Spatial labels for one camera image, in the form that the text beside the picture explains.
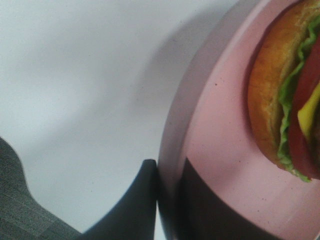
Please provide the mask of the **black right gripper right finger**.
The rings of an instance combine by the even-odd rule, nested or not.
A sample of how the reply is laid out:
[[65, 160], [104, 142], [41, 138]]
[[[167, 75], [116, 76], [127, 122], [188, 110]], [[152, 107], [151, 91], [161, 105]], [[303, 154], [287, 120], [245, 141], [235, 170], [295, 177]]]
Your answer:
[[202, 180], [189, 160], [183, 166], [174, 197], [163, 184], [158, 199], [168, 240], [276, 240], [222, 201]]

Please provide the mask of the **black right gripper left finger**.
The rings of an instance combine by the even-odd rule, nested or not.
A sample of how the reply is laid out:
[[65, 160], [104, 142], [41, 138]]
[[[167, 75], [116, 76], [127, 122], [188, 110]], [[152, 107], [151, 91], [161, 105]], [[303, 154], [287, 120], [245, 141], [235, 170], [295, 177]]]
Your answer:
[[156, 161], [146, 159], [117, 204], [79, 240], [153, 240], [158, 196]]

